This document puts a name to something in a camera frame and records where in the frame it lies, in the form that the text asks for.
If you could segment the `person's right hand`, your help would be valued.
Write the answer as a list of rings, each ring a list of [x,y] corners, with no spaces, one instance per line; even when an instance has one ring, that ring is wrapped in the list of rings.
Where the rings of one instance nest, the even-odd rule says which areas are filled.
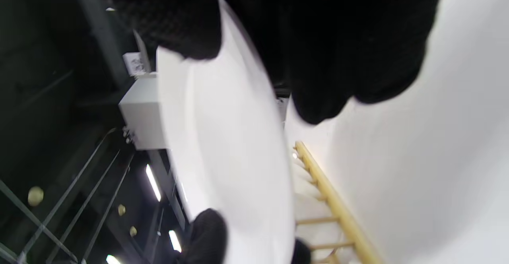
[[[105,0],[156,45],[164,141],[190,218],[173,264],[309,264],[274,87],[311,126],[417,79],[439,0]]]

